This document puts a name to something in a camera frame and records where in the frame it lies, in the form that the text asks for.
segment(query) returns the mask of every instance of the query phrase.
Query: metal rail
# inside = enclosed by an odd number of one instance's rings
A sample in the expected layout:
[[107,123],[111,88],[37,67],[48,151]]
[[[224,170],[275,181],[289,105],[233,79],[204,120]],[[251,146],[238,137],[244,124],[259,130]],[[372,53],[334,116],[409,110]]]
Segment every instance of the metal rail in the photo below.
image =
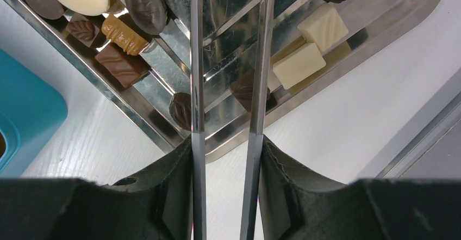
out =
[[194,240],[205,240],[207,239],[207,200],[205,186],[205,112],[203,107],[203,0],[191,0],[190,4]]
[[256,73],[253,85],[253,104],[250,136],[248,138],[240,240],[254,238],[254,224],[258,204],[259,169],[261,151],[263,149],[264,117],[266,113],[267,73],[271,57],[273,10],[274,0],[260,1]]

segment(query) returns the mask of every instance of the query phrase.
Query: blue box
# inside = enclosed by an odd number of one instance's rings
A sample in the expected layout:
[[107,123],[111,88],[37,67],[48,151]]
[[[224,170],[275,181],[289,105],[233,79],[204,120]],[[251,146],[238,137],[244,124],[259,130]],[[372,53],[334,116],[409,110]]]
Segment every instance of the blue box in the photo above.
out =
[[0,177],[19,177],[66,117],[63,97],[0,50]]

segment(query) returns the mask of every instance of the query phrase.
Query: stainless steel tray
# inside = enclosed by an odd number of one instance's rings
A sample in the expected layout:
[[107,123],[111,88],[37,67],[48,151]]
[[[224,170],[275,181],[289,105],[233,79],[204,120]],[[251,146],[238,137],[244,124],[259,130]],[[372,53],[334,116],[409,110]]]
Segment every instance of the stainless steel tray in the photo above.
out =
[[[167,0],[175,18],[142,56],[150,74],[127,90],[101,74],[90,52],[67,38],[67,20],[45,21],[23,0],[5,0],[108,99],[113,101],[164,152],[188,136],[168,113],[176,92],[189,93],[189,0]],[[290,90],[270,72],[271,98],[265,125],[270,125],[348,73],[423,21],[440,0],[347,0],[334,6],[349,29],[343,42],[326,51],[327,66]],[[254,67],[259,0],[204,0],[204,103],[207,162],[222,157],[248,138],[250,114],[228,88]],[[296,26],[322,0],[276,0],[272,62],[300,47]]]

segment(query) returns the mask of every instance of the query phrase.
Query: tray rim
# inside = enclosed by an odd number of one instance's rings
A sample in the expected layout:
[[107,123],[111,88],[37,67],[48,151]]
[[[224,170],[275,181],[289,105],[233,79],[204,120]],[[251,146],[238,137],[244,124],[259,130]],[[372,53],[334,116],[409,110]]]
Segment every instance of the tray rim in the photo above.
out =
[[[4,0],[11,6],[28,24],[30,24],[44,39],[46,39],[58,52],[65,57],[82,75],[85,76],[105,97],[107,97],[124,115],[126,115],[133,123],[137,125],[162,151],[169,152],[174,149],[176,144],[180,143],[181,138],[168,141],[168,138],[163,136],[155,127],[152,127],[133,107],[131,107],[126,100],[117,92],[107,85],[107,83],[95,74],[94,71],[86,65],[86,63],[79,57],[79,55],[67,44],[65,44],[58,32],[47,26],[43,19],[35,15],[21,0]],[[347,74],[353,68],[403,36],[406,32],[410,31],[419,25],[425,18],[427,18],[435,7],[439,4],[440,0],[421,0],[418,6],[412,12],[391,25],[391,27],[380,32],[378,36],[371,39],[367,45],[360,47],[354,55],[340,62],[331,71],[341,70],[340,76],[333,81],[325,82],[319,81],[324,79],[316,79],[309,86],[295,95],[284,101],[280,106],[266,114],[265,126],[274,123],[276,120],[292,111],[294,108],[311,98],[328,85]],[[213,162],[238,145],[242,144],[248,139],[248,124],[247,121],[244,125],[234,132],[234,135],[228,138],[224,143],[218,145],[213,151],[207,153],[207,163]]]

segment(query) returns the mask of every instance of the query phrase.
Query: white wood-grain surface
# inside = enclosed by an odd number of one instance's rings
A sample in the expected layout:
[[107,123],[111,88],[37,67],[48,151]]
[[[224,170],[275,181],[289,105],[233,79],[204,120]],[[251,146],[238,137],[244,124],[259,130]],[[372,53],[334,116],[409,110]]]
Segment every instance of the white wood-grain surface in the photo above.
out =
[[[266,130],[313,170],[353,181],[461,68],[461,0],[442,0],[421,25]],[[0,48],[56,88],[68,117],[24,177],[113,183],[163,154],[56,50],[0,1]],[[238,239],[246,143],[207,165],[208,238]],[[256,239],[262,239],[260,221]]]

